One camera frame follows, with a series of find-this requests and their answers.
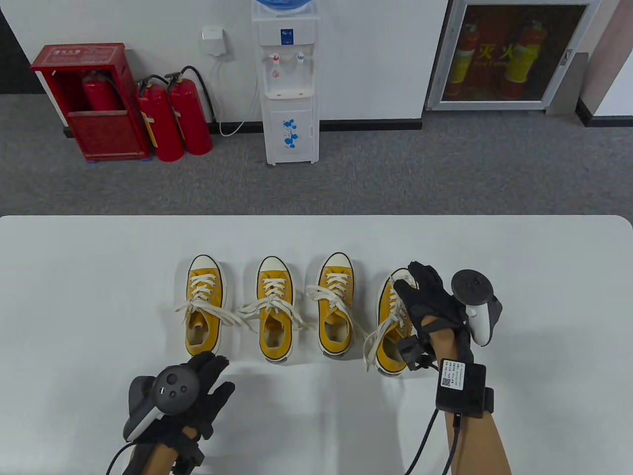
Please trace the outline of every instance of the white label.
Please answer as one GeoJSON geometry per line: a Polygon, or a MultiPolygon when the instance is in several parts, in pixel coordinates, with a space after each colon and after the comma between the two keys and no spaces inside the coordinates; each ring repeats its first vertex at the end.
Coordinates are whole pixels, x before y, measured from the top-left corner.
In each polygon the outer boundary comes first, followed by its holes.
{"type": "Polygon", "coordinates": [[[464,389],[466,365],[459,361],[444,360],[439,385],[443,388],[461,391],[464,389]]]}

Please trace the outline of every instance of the fire extinguisher hose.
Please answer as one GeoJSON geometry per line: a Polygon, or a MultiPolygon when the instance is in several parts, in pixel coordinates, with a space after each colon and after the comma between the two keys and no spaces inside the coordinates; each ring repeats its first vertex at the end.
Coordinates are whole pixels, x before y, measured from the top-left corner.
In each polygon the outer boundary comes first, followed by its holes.
{"type": "Polygon", "coordinates": [[[123,94],[121,93],[121,91],[119,91],[118,86],[116,85],[116,83],[114,82],[114,80],[103,73],[100,73],[98,71],[92,71],[92,73],[94,74],[95,77],[97,77],[98,79],[101,79],[103,81],[109,82],[110,85],[114,88],[116,95],[119,97],[119,99],[121,99],[121,104],[125,104],[125,100],[123,98],[123,94]]]}
{"type": "Polygon", "coordinates": [[[145,90],[147,89],[148,85],[149,85],[149,81],[151,79],[158,79],[159,81],[164,82],[165,84],[169,85],[169,81],[167,81],[167,79],[165,79],[162,76],[159,76],[158,74],[150,74],[147,77],[144,77],[143,79],[141,79],[139,81],[139,96],[143,97],[145,95],[145,90]]]}
{"type": "Polygon", "coordinates": [[[200,85],[202,86],[202,91],[204,93],[204,98],[206,99],[206,103],[209,106],[209,112],[211,113],[211,122],[212,123],[217,122],[217,119],[215,118],[215,112],[213,111],[213,104],[211,104],[211,96],[209,96],[209,91],[206,90],[206,85],[204,84],[202,76],[200,75],[198,70],[196,68],[194,68],[193,66],[185,66],[182,69],[182,71],[180,71],[180,74],[184,74],[188,70],[192,70],[196,74],[196,76],[198,77],[198,81],[200,81],[200,85]]]}

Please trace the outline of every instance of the white shoelace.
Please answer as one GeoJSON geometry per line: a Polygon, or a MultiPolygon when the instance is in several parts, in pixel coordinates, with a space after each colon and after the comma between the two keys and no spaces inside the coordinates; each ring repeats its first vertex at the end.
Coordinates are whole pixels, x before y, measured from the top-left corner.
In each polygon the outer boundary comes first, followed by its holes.
{"type": "Polygon", "coordinates": [[[299,315],[299,312],[292,304],[282,300],[286,279],[264,279],[262,283],[266,296],[250,305],[244,305],[237,311],[237,313],[243,315],[244,320],[256,320],[259,319],[262,310],[274,310],[276,314],[281,311],[288,315],[299,329],[310,328],[310,325],[303,321],[301,315],[299,315]]]}
{"type": "Polygon", "coordinates": [[[360,324],[354,320],[350,308],[345,305],[343,299],[349,287],[349,276],[347,274],[330,273],[325,276],[325,287],[306,286],[306,296],[315,302],[319,300],[327,300],[330,303],[330,310],[337,308],[352,323],[354,331],[359,332],[363,338],[367,337],[367,332],[363,330],[360,324]]]}
{"type": "Polygon", "coordinates": [[[238,317],[233,312],[229,312],[225,308],[216,307],[209,303],[211,295],[213,294],[213,288],[215,287],[216,278],[217,276],[213,274],[194,275],[191,277],[189,279],[189,288],[192,289],[191,298],[187,303],[176,308],[176,313],[188,309],[190,309],[191,312],[204,310],[214,317],[219,318],[223,324],[229,327],[234,325],[240,327],[246,326],[250,331],[254,332],[251,326],[246,323],[244,319],[238,317]]]}
{"type": "Polygon", "coordinates": [[[363,360],[365,361],[365,369],[369,371],[369,368],[376,359],[376,353],[380,342],[387,334],[389,328],[393,323],[399,323],[400,328],[404,329],[406,316],[406,309],[403,301],[398,296],[398,293],[394,290],[394,279],[389,276],[391,281],[391,289],[389,290],[389,318],[384,320],[375,331],[371,332],[363,343],[363,360]]]}

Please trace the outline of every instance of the white power cord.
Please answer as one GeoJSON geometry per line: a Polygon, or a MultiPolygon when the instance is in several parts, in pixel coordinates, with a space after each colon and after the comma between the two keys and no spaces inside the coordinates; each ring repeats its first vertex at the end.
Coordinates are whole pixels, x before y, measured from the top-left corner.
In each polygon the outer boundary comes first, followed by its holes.
{"type": "Polygon", "coordinates": [[[213,67],[211,68],[211,93],[213,95],[213,98],[215,99],[215,103],[216,103],[216,117],[218,118],[218,123],[220,125],[220,135],[222,135],[222,137],[232,137],[234,136],[236,133],[238,133],[240,131],[240,129],[242,128],[242,126],[250,119],[251,115],[253,114],[253,107],[256,104],[255,99],[257,98],[258,95],[258,88],[259,88],[259,84],[260,84],[260,78],[259,76],[256,77],[255,80],[255,91],[253,92],[253,98],[251,99],[251,102],[249,104],[249,108],[248,108],[248,112],[246,114],[246,119],[244,119],[244,121],[242,121],[242,123],[240,125],[237,126],[237,128],[231,132],[230,134],[225,134],[224,132],[222,132],[222,121],[220,120],[220,117],[222,116],[222,102],[220,101],[219,98],[219,94],[215,94],[216,91],[216,84],[220,83],[220,69],[222,67],[222,61],[220,58],[217,58],[217,60],[215,61],[215,64],[213,65],[213,67]]]}

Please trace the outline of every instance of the red fire extinguisher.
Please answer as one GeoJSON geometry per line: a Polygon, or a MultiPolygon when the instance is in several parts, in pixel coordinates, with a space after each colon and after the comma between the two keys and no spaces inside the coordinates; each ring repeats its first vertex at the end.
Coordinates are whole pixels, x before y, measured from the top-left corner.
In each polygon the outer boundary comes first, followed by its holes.
{"type": "Polygon", "coordinates": [[[91,71],[82,80],[85,95],[94,111],[123,110],[116,85],[107,76],[91,71]]]}
{"type": "Polygon", "coordinates": [[[448,81],[444,94],[447,96],[457,96],[461,92],[461,86],[466,79],[468,68],[473,60],[477,44],[479,43],[479,30],[476,24],[464,24],[460,33],[460,38],[455,48],[453,64],[448,74],[448,81]]]}
{"type": "Polygon", "coordinates": [[[159,84],[152,84],[152,78],[167,81],[160,76],[150,76],[141,80],[136,90],[136,99],[143,120],[147,125],[149,138],[162,162],[175,162],[185,155],[182,136],[169,104],[167,90],[159,84]]]}
{"type": "Polygon", "coordinates": [[[206,86],[193,66],[185,67],[180,73],[166,75],[165,77],[171,79],[167,91],[188,152],[191,155],[205,155],[213,149],[213,141],[204,117],[196,84],[192,80],[182,77],[188,69],[193,70],[198,75],[204,93],[208,96],[206,86]]]}
{"type": "Polygon", "coordinates": [[[541,22],[533,21],[531,26],[523,29],[506,73],[501,78],[501,95],[504,98],[520,99],[523,96],[527,76],[547,37],[547,30],[541,22]]]}

